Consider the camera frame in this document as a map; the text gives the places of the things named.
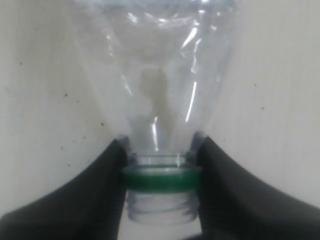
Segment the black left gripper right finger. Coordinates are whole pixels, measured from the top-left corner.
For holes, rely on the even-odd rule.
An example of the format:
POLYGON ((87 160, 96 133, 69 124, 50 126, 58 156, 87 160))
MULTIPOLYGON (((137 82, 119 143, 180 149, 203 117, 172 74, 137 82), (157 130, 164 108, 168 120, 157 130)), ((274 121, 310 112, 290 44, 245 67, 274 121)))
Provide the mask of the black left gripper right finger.
POLYGON ((198 131, 191 142, 201 168, 197 240, 317 240, 320 210, 263 182, 198 131))

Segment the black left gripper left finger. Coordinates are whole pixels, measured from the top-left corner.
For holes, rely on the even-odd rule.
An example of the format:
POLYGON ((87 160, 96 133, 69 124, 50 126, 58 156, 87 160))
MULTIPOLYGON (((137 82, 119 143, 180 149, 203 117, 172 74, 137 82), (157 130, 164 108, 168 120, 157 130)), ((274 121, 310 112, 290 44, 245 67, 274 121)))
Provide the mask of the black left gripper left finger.
POLYGON ((48 195, 5 214, 2 240, 116 240, 126 187, 129 139, 113 140, 71 181, 48 195))

